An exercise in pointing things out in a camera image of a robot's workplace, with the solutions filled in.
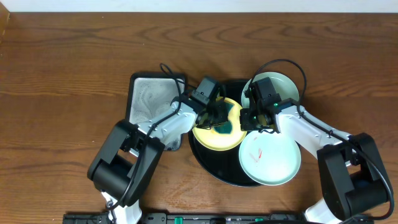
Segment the green yellow sponge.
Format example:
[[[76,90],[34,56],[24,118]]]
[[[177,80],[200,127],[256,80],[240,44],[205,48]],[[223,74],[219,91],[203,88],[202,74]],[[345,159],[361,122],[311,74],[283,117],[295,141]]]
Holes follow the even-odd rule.
[[[233,104],[226,103],[226,109],[227,109],[228,113],[231,111],[232,108],[233,108]],[[220,134],[230,134],[233,130],[233,125],[230,121],[227,121],[220,126],[215,126],[214,130]]]

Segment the yellow plate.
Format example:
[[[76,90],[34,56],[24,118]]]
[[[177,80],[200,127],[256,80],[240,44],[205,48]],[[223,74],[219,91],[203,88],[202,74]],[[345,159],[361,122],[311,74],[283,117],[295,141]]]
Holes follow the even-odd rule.
[[[239,114],[242,106],[231,98],[225,98],[225,102],[233,104],[233,108],[228,113],[228,121],[233,125],[233,130],[230,134],[217,133],[214,128],[193,129],[193,135],[197,141],[214,151],[230,150],[239,145],[247,135],[247,132],[242,131],[240,128]]]

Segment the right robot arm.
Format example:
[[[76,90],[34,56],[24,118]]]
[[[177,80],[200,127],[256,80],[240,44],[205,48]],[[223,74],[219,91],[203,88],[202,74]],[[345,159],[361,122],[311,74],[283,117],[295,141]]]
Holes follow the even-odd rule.
[[[252,101],[241,129],[283,134],[318,161],[323,198],[309,207],[311,223],[374,222],[394,211],[394,191],[374,139],[332,128],[291,98]]]

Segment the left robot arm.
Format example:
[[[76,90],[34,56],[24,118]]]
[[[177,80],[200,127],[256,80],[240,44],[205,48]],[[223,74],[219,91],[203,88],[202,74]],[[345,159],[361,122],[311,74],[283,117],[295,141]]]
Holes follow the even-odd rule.
[[[165,146],[198,124],[209,128],[228,120],[224,98],[203,105],[195,100],[174,101],[155,118],[132,124],[119,121],[111,130],[87,176],[106,199],[110,223],[137,223],[142,197]]]

